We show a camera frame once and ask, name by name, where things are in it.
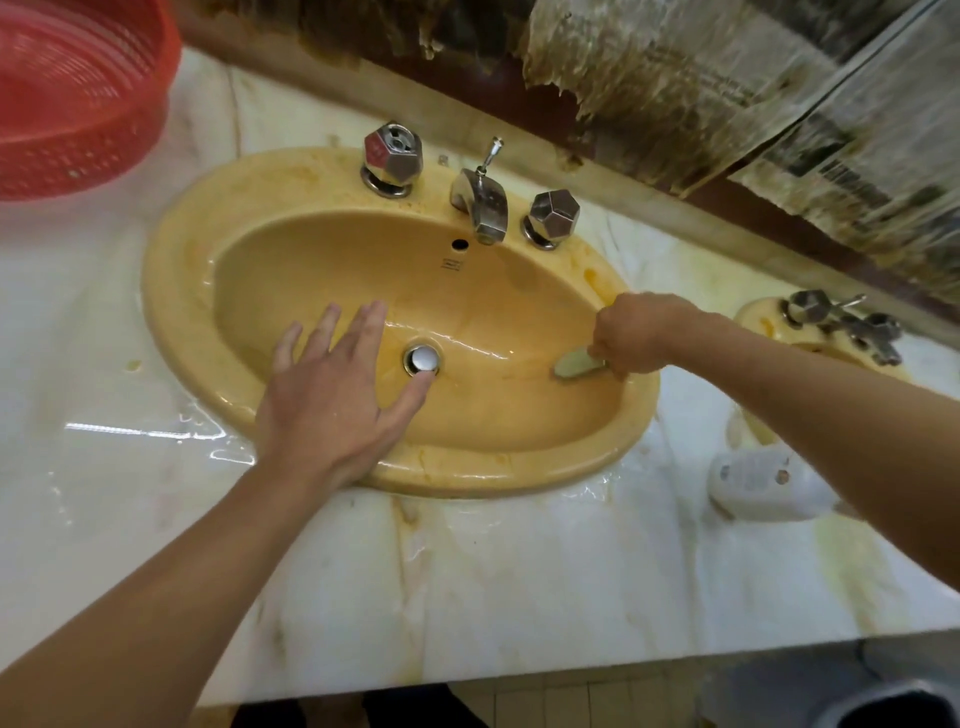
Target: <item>person's right arm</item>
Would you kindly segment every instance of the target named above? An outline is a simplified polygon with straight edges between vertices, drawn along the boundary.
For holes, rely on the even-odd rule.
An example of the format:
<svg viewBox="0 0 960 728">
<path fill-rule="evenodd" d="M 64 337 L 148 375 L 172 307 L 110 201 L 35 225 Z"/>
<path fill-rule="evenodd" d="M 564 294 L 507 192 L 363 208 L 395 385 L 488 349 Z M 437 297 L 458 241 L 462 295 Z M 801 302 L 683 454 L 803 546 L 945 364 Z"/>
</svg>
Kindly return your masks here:
<svg viewBox="0 0 960 728">
<path fill-rule="evenodd" d="M 590 352 L 621 373 L 673 364 L 711 382 L 960 589 L 960 402 L 784 346 L 670 295 L 619 296 L 597 315 Z"/>
</svg>

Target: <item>white plastic bottle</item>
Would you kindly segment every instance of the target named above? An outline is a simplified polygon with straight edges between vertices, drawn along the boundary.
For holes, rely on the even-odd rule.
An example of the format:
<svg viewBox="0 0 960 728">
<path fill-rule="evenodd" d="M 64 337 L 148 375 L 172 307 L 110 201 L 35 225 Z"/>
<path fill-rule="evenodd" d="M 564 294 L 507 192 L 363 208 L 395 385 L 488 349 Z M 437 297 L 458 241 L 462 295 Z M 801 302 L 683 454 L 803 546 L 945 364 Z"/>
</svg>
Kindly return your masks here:
<svg viewBox="0 0 960 728">
<path fill-rule="evenodd" d="M 784 443 L 717 455 L 707 489 L 721 508 L 744 521 L 807 521 L 840 503 L 827 482 Z"/>
</svg>

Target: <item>floor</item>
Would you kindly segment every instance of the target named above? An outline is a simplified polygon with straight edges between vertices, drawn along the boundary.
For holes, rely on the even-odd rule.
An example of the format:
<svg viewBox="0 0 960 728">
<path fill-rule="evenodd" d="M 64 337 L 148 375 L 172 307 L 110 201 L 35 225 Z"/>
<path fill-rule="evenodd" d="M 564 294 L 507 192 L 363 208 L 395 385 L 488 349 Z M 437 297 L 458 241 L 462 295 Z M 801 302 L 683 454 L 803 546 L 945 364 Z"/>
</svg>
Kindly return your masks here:
<svg viewBox="0 0 960 728">
<path fill-rule="evenodd" d="M 742 660 L 731 655 L 576 669 L 451 683 L 491 728 L 687 728 L 704 675 Z M 309 698 L 311 728 L 364 728 L 356 698 Z M 196 711 L 189 728 L 227 728 L 228 707 Z"/>
</svg>

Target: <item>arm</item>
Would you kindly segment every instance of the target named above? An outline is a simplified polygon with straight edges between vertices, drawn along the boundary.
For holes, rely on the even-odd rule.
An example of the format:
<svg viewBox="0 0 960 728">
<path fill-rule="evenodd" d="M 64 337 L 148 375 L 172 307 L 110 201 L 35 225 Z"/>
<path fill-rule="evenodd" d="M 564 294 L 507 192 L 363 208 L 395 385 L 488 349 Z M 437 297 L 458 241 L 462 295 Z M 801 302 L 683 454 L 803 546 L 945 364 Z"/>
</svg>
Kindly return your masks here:
<svg viewBox="0 0 960 728">
<path fill-rule="evenodd" d="M 363 306 L 329 351 L 331 306 L 296 364 L 300 327 L 275 352 L 257 412 L 257 464 L 203 518 L 0 675 L 9 726 L 183 724 L 280 558 L 339 487 L 399 440 L 432 375 L 377 407 L 386 306 Z"/>
<path fill-rule="evenodd" d="M 674 364 L 711 382 L 878 531 L 960 588 L 960 402 L 784 346 L 676 296 L 618 297 L 597 316 L 591 353 L 620 372 Z"/>
</svg>

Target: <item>sink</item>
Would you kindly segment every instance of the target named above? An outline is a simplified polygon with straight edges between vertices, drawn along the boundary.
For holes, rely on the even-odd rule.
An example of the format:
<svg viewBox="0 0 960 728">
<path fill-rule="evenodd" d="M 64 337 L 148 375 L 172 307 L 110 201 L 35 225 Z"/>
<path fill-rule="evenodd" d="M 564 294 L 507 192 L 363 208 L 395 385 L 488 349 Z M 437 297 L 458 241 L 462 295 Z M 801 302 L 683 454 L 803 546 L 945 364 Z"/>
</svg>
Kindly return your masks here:
<svg viewBox="0 0 960 728">
<path fill-rule="evenodd" d="M 797 347 L 808 352 L 829 356 L 853 366 L 870 369 L 892 376 L 902 381 L 910 381 L 910 375 L 902 365 L 880 366 L 874 362 L 869 352 L 857 347 L 843 331 L 824 333 L 818 327 L 808 324 L 801 328 L 791 327 L 782 311 L 783 299 L 758 299 L 744 305 L 733 319 L 744 328 L 762 334 L 774 341 Z M 791 382 L 788 386 L 816 386 L 816 382 Z M 743 410 L 744 420 L 761 445 L 773 445 L 780 437 L 752 412 Z"/>
<path fill-rule="evenodd" d="M 556 379 L 556 359 L 591 338 L 594 315 L 626 286 L 576 236 L 553 252 L 519 231 L 529 206 L 510 197 L 499 245 L 473 240 L 446 198 L 453 179 L 424 170 L 410 197 L 361 182 L 359 150 L 298 149 L 242 158 L 190 188 L 157 227 L 143 304 L 166 361 L 200 400 L 244 434 L 291 321 L 326 304 L 389 306 L 376 391 L 394 400 L 404 354 L 440 356 L 426 405 L 370 484 L 444 497 L 543 488 L 595 471 L 653 417 L 659 377 L 607 371 Z"/>
</svg>

